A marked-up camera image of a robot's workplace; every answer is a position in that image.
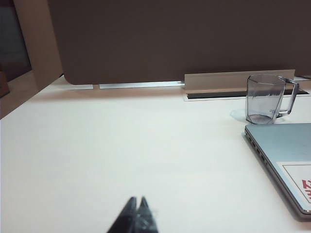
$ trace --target clear plastic mug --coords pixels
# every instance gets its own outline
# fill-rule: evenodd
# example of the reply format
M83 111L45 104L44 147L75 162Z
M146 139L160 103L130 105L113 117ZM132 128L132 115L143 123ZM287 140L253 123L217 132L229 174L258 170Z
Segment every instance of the clear plastic mug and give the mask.
M293 92L287 110L280 110L286 83L291 83ZM291 113L299 84L291 79L275 75L251 75L247 79L245 102L246 120L253 124L272 124Z

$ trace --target sticker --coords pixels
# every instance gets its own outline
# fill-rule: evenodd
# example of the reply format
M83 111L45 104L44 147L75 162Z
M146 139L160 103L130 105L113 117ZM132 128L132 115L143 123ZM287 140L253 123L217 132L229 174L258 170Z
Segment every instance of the sticker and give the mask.
M278 162L300 196L311 205L311 162Z

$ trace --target white desk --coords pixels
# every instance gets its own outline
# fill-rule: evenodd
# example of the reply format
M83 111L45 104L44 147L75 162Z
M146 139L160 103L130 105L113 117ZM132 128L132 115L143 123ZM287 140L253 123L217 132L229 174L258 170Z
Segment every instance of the white desk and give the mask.
M62 82L1 120L1 232L104 233L142 195L160 233L311 231L244 138L245 100ZM310 101L279 123L311 122Z

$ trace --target desk divider panel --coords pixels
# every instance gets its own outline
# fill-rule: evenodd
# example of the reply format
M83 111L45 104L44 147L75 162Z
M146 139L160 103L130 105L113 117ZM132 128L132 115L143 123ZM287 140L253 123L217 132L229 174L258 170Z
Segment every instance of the desk divider panel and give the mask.
M311 74L310 0L49 0L72 84L182 81L184 74Z

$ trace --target silver laptop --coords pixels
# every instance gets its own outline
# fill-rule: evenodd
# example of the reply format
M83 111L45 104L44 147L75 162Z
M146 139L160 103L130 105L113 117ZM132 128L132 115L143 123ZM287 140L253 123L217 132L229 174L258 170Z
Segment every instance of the silver laptop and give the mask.
M311 124L246 125L245 134L298 215L311 219Z

